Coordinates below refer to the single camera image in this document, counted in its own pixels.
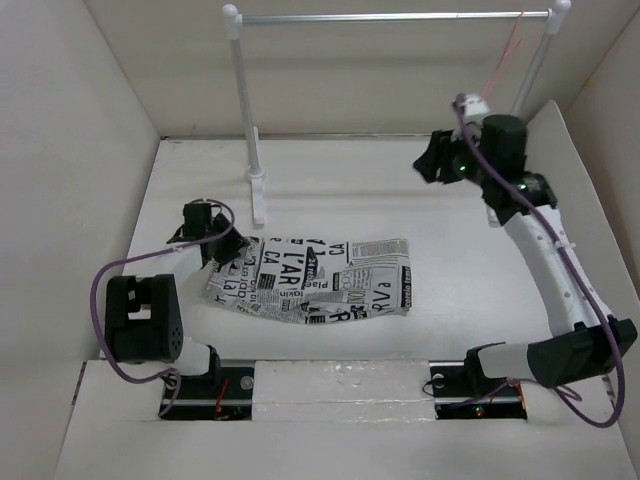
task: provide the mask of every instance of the robotic arm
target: robotic arm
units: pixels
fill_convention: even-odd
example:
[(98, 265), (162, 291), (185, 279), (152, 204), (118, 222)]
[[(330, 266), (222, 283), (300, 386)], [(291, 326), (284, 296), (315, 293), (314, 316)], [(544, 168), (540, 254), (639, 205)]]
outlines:
[[(608, 320), (615, 342), (624, 355), (637, 338), (629, 319), (616, 319), (595, 293), (573, 245), (566, 236), (557, 199), (547, 180), (525, 169), (527, 129), (517, 117), (489, 115), (480, 97), (467, 95), (461, 102), (467, 125), (483, 118), (475, 147), (495, 172), (537, 210), (530, 211), (488, 175), (475, 158), (468, 139), (454, 131), (435, 131), (427, 151), (414, 163), (427, 183), (469, 180), (482, 189), (482, 198), (495, 212), (500, 226), (518, 246), (544, 301), (552, 338), (537, 343), (492, 344), (467, 352), (464, 370), (473, 391), (487, 393), (492, 379), (531, 380), (547, 388), (609, 373), (615, 358), (592, 305), (574, 278), (586, 284), (593, 301)], [(542, 217), (557, 233), (551, 237)], [(575, 271), (568, 271), (562, 254)]]

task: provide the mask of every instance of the table surface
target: table surface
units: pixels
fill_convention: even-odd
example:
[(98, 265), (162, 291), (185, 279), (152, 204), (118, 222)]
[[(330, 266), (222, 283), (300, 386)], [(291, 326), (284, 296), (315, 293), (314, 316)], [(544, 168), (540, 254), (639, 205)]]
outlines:
[[(552, 140), (530, 140), (530, 149), (544, 150), (552, 143), (563, 152), (562, 162), (536, 154), (531, 168), (547, 175), (567, 206), (569, 237), (579, 245), (588, 240), (588, 248), (579, 246), (577, 253), (605, 301), (614, 311), (637, 309), (593, 187), (566, 131), (558, 131), (547, 132)], [(488, 226), (480, 191), (465, 183), (426, 185), (411, 169), (426, 143), (421, 138), (261, 141), (268, 219), (264, 229), (254, 230), (243, 142), (165, 140), (130, 256), (163, 247), (181, 224), (183, 204), (201, 197), (228, 203), (244, 235), (409, 239), (413, 307), (404, 317), (319, 326), (246, 317), (199, 299), (206, 277), (194, 273), (179, 291), (185, 333), (213, 345), (222, 358), (461, 359), (472, 346), (548, 337), (531, 275), (504, 231)], [(585, 207), (589, 222), (579, 218)], [(164, 273), (162, 265), (150, 260), (128, 266), (125, 273)], [(149, 366), (129, 370), (149, 371)], [(415, 381), (423, 376), (421, 371)], [(584, 382), (580, 388), (586, 399), (582, 408), (604, 418), (611, 407), (601, 382)], [(301, 472), (305, 478), (636, 478), (618, 426), (604, 431), (587, 427), (553, 395), (536, 393), (538, 387), (526, 393), (529, 422), (426, 425), (275, 421), (275, 413), (244, 423), (163, 422), (155, 417), (160, 389), (158, 384), (128, 385), (105, 362), (91, 362), (56, 478), (88, 478), (89, 473), (91, 478), (176, 478), (186, 473), (193, 478), (293, 479)]]

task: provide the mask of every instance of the screw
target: screw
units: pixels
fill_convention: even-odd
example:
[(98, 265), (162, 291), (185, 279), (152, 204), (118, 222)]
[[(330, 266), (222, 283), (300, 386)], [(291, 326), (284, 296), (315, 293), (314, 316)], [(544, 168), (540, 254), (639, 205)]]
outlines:
[(240, 379), (240, 388), (243, 390), (251, 390), (253, 388), (253, 377), (246, 376)]
[(433, 388), (442, 388), (444, 387), (444, 375), (441, 373), (436, 373), (433, 377), (431, 377), (431, 384)]

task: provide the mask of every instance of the white stand base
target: white stand base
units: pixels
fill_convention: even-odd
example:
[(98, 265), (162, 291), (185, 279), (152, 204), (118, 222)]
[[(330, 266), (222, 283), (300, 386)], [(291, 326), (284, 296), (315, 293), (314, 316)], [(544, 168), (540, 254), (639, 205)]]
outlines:
[(264, 200), (264, 177), (266, 172), (260, 164), (260, 150), (258, 135), (258, 127), (253, 127), (253, 135), (256, 142), (256, 154), (255, 166), (253, 162), (250, 162), (249, 171), (247, 172), (247, 178), (251, 183), (251, 208), (253, 210), (253, 223), (254, 225), (264, 225), (267, 216), (267, 204)]

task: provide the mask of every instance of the metal rod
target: metal rod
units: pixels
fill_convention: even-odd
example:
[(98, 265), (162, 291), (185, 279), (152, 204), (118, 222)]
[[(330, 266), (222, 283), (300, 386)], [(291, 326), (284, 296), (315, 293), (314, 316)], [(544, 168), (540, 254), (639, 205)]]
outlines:
[(438, 20), (547, 20), (549, 10), (531, 12), (369, 13), (346, 15), (242, 15), (242, 26), (295, 25), (300, 23), (385, 23)]
[(531, 92), (531, 88), (533, 87), (533, 82), (540, 72), (540, 67), (542, 67), (542, 62), (544, 62), (544, 58), (547, 56), (547, 52), (549, 51), (549, 47), (551, 46), (551, 40), (553, 40), (553, 37), (554, 35), (551, 33), (545, 33), (542, 36), (536, 53), (531, 59), (531, 64), (529, 64), (527, 74), (522, 81), (522, 85), (520, 86), (520, 90), (518, 91), (518, 95), (516, 96), (516, 100), (513, 102), (513, 107), (511, 107), (511, 115), (518, 117), (522, 113), (524, 102), (527, 100), (527, 97)]
[(242, 126), (244, 136), (247, 140), (247, 151), (249, 154), (249, 173), (261, 174), (263, 172), (258, 161), (258, 145), (256, 144), (255, 131), (253, 129), (253, 117), (251, 115), (251, 103), (249, 102), (249, 90), (247, 88), (247, 76), (244, 71), (242, 61), (242, 50), (240, 49), (240, 39), (229, 40), (231, 45), (231, 55), (236, 72), (236, 84), (238, 86), (238, 98), (240, 99), (240, 112), (242, 113)]

